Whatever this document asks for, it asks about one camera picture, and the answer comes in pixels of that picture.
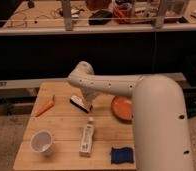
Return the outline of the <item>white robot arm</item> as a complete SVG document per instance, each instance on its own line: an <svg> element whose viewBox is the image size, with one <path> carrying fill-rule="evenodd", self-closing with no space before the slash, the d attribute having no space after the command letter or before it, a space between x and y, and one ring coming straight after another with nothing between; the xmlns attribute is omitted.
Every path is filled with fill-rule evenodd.
<svg viewBox="0 0 196 171"><path fill-rule="evenodd" d="M194 171L185 99L175 80L159 74L96 75L81 61L67 81L88 102L99 92L132 100L137 171Z"/></svg>

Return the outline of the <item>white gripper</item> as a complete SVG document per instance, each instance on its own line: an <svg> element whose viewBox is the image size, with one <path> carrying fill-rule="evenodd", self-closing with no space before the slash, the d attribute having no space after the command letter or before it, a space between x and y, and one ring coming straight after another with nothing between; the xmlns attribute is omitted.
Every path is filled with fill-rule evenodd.
<svg viewBox="0 0 196 171"><path fill-rule="evenodd" d="M81 92L86 103L92 103L93 100L100 95L99 91L89 87L81 88Z"/></svg>

